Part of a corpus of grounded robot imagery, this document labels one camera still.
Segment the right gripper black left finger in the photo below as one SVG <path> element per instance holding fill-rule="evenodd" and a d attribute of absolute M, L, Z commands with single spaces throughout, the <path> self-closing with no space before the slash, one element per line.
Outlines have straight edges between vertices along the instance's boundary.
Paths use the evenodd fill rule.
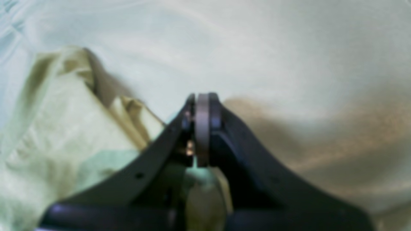
<path fill-rule="evenodd" d="M 51 205 L 40 231 L 185 231 L 186 169 L 208 156 L 209 95 L 191 94 L 148 148 L 107 180 Z"/>

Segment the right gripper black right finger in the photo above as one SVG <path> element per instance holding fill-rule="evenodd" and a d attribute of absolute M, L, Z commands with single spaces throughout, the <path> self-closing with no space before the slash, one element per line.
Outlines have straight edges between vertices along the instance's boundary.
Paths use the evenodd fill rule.
<path fill-rule="evenodd" d="M 226 177 L 233 211 L 225 231 L 374 231 L 369 216 L 292 172 L 209 94 L 210 164 Z"/>

